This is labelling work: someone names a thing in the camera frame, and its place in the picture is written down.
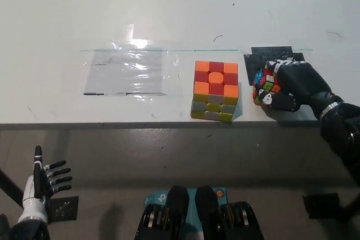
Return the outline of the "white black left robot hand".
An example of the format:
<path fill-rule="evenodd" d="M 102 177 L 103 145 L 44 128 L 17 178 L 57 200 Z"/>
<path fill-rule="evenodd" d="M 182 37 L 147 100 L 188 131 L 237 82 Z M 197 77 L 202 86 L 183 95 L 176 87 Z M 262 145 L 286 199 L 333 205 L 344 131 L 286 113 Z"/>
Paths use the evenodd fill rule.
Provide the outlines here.
<path fill-rule="evenodd" d="M 22 197 L 23 212 L 18 222 L 39 220 L 51 222 L 50 199 L 56 193 L 71 189 L 70 168 L 65 168 L 65 160 L 44 164 L 40 145 L 35 147 L 33 173 L 28 177 Z"/>

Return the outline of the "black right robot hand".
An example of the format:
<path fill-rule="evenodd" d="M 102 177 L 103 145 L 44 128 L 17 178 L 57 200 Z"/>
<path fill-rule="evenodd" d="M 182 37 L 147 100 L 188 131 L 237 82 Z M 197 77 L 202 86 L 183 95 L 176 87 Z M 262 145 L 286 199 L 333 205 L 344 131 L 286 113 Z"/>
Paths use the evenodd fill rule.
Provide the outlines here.
<path fill-rule="evenodd" d="M 296 112 L 302 105 L 311 107 L 317 119 L 343 103 L 314 67 L 305 61 L 269 60 L 263 69 L 263 78 L 273 78 L 271 87 L 253 83 L 253 98 L 259 105 L 274 110 Z"/>

